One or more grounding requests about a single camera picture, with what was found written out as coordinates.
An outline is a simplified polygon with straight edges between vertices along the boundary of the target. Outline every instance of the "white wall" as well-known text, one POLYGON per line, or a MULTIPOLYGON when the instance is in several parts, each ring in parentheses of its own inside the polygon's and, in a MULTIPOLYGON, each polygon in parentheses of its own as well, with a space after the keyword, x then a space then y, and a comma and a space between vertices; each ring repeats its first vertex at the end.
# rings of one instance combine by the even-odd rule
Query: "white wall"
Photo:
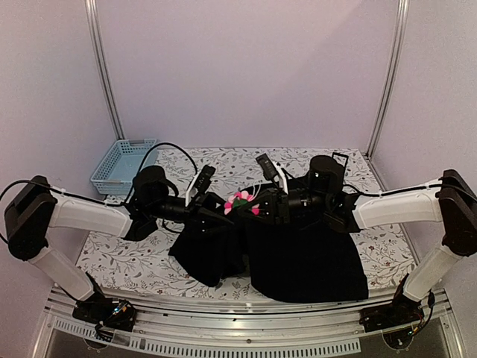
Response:
MULTIPOLYGON (((0 189, 41 174, 93 195, 89 175, 114 138, 83 1, 2 1, 0 51, 0 189)), ((74 259, 83 239, 52 235, 74 259)), ((25 358, 51 282, 0 242, 0 287, 0 357, 25 358)))
POLYGON ((396 1, 98 1, 128 137, 365 149, 396 1))
MULTIPOLYGON (((405 42, 375 164, 389 187, 457 169, 477 192, 477 2, 411 1, 405 42)), ((408 227, 420 256, 441 224, 408 227)), ((444 281, 470 357, 477 357, 477 255, 444 281)))

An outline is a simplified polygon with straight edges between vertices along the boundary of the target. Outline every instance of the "pink flower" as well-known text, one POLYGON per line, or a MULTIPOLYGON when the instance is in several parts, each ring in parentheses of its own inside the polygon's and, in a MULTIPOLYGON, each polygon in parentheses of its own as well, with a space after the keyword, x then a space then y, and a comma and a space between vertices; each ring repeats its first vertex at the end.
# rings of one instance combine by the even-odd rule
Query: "pink flower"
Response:
POLYGON ((259 209, 259 205, 258 205, 258 204, 252 206, 252 213, 253 213, 254 215, 259 215, 259 214, 260 214, 260 209, 259 209))
POLYGON ((232 203, 228 201, 227 203, 224 204, 224 213, 225 215, 230 213, 232 211, 232 203))
MULTIPOLYGON (((252 201, 254 198, 255 197, 250 195, 248 193, 248 191, 246 191, 246 190, 243 190, 242 192, 236 192, 234 195, 231 195, 227 199, 227 202, 224 204, 225 215, 232 211, 232 209, 234 208, 234 203, 236 203, 236 201, 243 201, 243 200, 252 201)), ((243 203, 238 202, 238 203, 236 203, 236 206, 237 205, 243 205, 243 203)), ((259 204, 253 205, 251 211, 254 215, 258 215, 259 214, 259 204)))

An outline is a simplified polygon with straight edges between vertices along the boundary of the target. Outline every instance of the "white patterned mat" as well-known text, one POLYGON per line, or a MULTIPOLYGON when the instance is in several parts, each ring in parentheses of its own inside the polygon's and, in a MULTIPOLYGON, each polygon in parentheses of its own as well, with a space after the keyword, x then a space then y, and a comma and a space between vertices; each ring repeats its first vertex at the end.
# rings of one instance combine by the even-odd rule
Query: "white patterned mat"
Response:
MULTIPOLYGON (((206 164, 217 171, 209 191, 227 198, 239 188, 265 182, 255 158, 267 153, 296 176, 304 175, 310 159, 333 151, 350 156, 345 181, 360 190, 376 192, 379 185, 358 150, 307 148, 202 148, 188 149, 199 170, 206 164)), ((159 151, 157 163, 184 195, 194 170, 178 150, 159 151)), ((121 198, 110 198, 119 201, 121 198)), ((168 223, 173 229, 181 225, 168 223)), ((221 300, 266 300, 250 285, 247 276, 228 277, 216 287, 204 286, 168 255, 177 234, 160 228, 141 242, 128 242, 91 232, 78 265, 104 287, 145 294, 175 295, 221 300)), ((398 225, 375 227, 352 234, 370 289, 395 286, 414 267, 414 259, 398 225)))

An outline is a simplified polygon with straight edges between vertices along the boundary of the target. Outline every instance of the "pink toy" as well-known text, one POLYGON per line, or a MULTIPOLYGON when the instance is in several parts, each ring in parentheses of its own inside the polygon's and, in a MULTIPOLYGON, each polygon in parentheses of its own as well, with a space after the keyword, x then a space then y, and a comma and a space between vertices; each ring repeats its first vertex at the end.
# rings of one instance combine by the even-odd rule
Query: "pink toy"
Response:
MULTIPOLYGON (((244 190, 243 192, 236 192, 234 195, 231 195, 227 203, 224 204, 225 215, 230 213, 233 208, 240 207, 241 205, 244 205, 248 203, 249 201, 252 201, 254 198, 255 196, 250 195, 247 190, 244 190)), ((260 212, 259 204, 253 205, 252 213, 255 215, 258 215, 259 212, 260 212)))

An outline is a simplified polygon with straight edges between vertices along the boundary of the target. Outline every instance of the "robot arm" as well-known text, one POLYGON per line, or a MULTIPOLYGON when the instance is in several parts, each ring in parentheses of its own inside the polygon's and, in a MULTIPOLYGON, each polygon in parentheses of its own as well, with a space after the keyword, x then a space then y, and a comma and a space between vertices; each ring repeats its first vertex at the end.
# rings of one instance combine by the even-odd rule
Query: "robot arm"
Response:
POLYGON ((106 298, 91 276, 49 245, 48 229, 72 227, 140 241, 157 229, 159 218, 184 222, 192 216, 206 224, 231 224, 215 213, 222 199, 206 192, 214 171, 206 166, 195 177, 192 186, 197 195, 186 206, 185 200, 177 197, 175 185, 165 178, 164 170, 149 166, 134 178, 131 200, 118 209, 65 193, 50 186, 46 178, 36 176, 5 210, 8 249, 14 257, 42 270, 75 299, 73 317, 97 324, 98 335, 105 336, 103 327, 131 331, 134 307, 125 300, 106 298), (169 188, 174 196, 169 195, 169 188))
MULTIPOLYGON (((32 181, 48 185, 43 177, 32 181)), ((48 228, 73 227, 123 237, 131 222, 129 215, 115 208, 70 198, 34 184, 28 184, 5 210, 10 253, 45 272, 77 301, 94 295, 93 282, 49 245, 48 228)))
MULTIPOLYGON (((267 179, 275 175, 280 177, 281 169, 276 163, 263 156, 257 161, 267 179)), ((372 331, 423 317, 420 302, 431 288, 459 260, 477 252, 476 196, 455 170, 446 170, 440 179, 420 186, 375 195, 345 193, 343 179, 342 165, 332 157, 316 156, 305 177, 297 179, 300 188, 266 189, 239 212, 268 224, 292 223, 305 213, 342 233, 385 224, 443 222, 446 233, 442 242, 401 281, 393 302, 362 310, 360 323, 366 331, 372 331), (254 216, 249 211, 256 204, 260 204, 261 209, 260 214, 254 216)))
POLYGON ((406 222, 443 222, 446 235, 406 278, 402 294, 420 302, 429 290, 463 257, 477 252, 477 204, 462 177, 447 170, 425 189, 378 198, 361 196, 353 217, 360 229, 406 222))

